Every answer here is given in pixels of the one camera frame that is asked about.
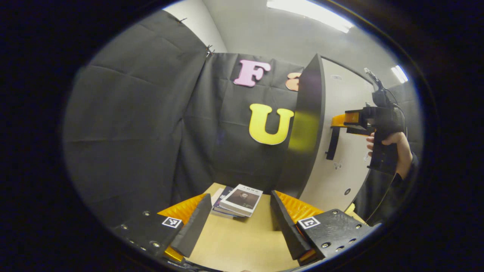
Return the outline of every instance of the finger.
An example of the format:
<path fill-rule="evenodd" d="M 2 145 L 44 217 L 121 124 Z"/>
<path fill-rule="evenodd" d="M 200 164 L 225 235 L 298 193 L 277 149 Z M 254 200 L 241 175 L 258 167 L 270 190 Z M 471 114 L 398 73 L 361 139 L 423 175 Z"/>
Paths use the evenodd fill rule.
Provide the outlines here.
<path fill-rule="evenodd" d="M 403 137 L 405 137 L 405 134 L 403 134 L 403 132 L 392 133 L 385 140 L 381 141 L 381 143 L 384 145 L 396 144 L 400 142 Z"/>

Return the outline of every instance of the portrait photo on book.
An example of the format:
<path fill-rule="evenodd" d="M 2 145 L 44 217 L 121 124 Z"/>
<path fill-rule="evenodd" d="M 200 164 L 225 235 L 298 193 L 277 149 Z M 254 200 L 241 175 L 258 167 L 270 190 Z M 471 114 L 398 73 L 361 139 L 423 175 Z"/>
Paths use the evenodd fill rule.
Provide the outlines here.
<path fill-rule="evenodd" d="M 257 203 L 259 196 L 252 194 L 240 189 L 236 189 L 231 196 L 229 196 L 226 201 L 246 207 L 248 209 L 253 209 Z"/>

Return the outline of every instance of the wooden table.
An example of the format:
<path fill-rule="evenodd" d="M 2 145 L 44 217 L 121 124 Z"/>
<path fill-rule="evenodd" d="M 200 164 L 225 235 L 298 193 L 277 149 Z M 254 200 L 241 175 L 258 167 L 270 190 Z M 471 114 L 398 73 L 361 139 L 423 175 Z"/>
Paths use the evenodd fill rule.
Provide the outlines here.
<path fill-rule="evenodd" d="M 214 194 L 219 188 L 225 185 L 214 183 L 205 193 Z M 282 232 L 273 230 L 270 200 L 270 195 L 262 195 L 252 217 L 228 219 L 210 214 L 187 260 L 228 272 L 275 272 L 298 267 Z"/>

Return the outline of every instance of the yellow letter u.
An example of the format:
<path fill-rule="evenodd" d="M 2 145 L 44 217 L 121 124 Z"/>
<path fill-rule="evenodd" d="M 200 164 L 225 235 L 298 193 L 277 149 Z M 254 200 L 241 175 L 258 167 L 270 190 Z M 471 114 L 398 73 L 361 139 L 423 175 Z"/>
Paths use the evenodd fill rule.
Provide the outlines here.
<path fill-rule="evenodd" d="M 276 134 L 269 134 L 266 132 L 267 115 L 272 111 L 272 108 L 263 104 L 250 105 L 252 116 L 250 118 L 249 133 L 254 140 L 259 143 L 276 145 L 284 142 L 289 131 L 289 121 L 294 116 L 294 112 L 280 108 L 277 114 L 280 115 L 279 130 Z"/>

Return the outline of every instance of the fluorescent light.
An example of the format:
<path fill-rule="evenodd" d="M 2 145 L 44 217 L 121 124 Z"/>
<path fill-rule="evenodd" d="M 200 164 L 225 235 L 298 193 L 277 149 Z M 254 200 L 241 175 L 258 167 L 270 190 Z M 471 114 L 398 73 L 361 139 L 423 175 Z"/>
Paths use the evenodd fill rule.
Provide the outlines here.
<path fill-rule="evenodd" d="M 353 27 L 341 16 L 306 0 L 267 0 L 267 7 L 309 17 L 344 33 Z"/>
<path fill-rule="evenodd" d="M 407 76 L 405 75 L 405 73 L 403 72 L 402 68 L 399 65 L 392 67 L 392 72 L 398 78 L 400 83 L 405 83 L 408 81 Z"/>

